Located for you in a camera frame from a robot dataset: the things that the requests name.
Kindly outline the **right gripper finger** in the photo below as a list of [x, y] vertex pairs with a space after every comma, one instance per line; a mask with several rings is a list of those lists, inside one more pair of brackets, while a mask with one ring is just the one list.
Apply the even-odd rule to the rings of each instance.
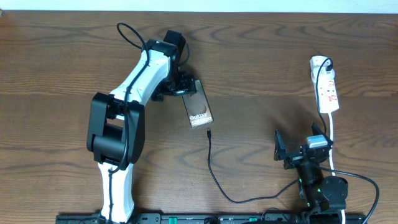
[[328, 145], [333, 145], [333, 141], [319, 128], [316, 123], [312, 123], [311, 128], [314, 136], [322, 135], [326, 139]]
[[282, 140], [282, 136], [280, 135], [280, 132], [277, 129], [274, 131], [274, 138], [275, 138], [274, 155], [284, 156], [286, 153], [286, 148]]

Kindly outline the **Galaxy smartphone with bronze screen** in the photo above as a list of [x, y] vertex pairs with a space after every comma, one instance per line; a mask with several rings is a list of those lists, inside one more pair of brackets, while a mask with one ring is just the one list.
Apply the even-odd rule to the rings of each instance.
[[197, 89], [195, 93], [182, 96], [188, 120], [192, 128], [198, 128], [214, 122], [201, 80], [195, 80], [195, 86]]

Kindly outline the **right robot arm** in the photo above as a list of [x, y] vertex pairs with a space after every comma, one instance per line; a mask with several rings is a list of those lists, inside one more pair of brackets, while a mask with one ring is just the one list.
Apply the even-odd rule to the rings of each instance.
[[304, 223], [346, 223], [348, 182], [333, 174], [325, 177], [320, 168], [330, 157], [333, 141], [316, 124], [312, 124], [312, 133], [298, 151], [289, 151], [275, 130], [274, 160], [283, 161], [285, 170], [298, 173], [299, 193], [308, 206], [300, 213]]

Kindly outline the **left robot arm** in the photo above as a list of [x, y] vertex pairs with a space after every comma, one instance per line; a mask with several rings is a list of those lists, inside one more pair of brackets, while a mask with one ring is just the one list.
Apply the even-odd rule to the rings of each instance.
[[180, 70], [185, 45], [183, 35], [174, 30], [163, 40], [143, 42], [141, 57], [122, 84], [108, 94], [97, 93], [91, 101], [86, 146], [102, 175], [102, 222], [132, 220], [132, 170], [144, 148], [148, 101], [197, 90], [193, 75]]

